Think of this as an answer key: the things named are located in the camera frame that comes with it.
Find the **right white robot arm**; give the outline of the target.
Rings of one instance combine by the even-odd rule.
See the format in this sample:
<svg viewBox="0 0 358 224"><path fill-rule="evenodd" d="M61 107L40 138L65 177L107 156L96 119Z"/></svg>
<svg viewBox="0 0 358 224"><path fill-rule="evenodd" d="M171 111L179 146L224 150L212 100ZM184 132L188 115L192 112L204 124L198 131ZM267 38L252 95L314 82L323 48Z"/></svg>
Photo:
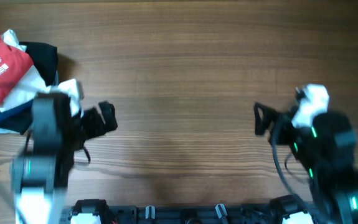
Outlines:
<svg viewBox="0 0 358 224"><path fill-rule="evenodd" d="M253 110L255 134L270 132L273 161L287 191L294 194L278 159L279 145L288 146L308 173L309 189L323 220L358 223L357 134L349 118L340 111L327 110L316 115L310 126L297 128L291 120L300 111L298 106L280 112L255 103Z"/></svg>

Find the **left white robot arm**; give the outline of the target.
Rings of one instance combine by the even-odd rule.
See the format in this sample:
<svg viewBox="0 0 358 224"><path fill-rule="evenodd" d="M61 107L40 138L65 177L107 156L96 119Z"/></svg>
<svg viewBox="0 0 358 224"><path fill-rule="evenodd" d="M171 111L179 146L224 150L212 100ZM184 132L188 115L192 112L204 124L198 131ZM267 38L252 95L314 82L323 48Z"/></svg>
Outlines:
<svg viewBox="0 0 358 224"><path fill-rule="evenodd" d="M11 164L16 223L59 223L75 153L87 153L85 141L118 127L108 101L72 115L70 100L62 92L38 93L33 100L26 139L33 147L24 146Z"/></svg>

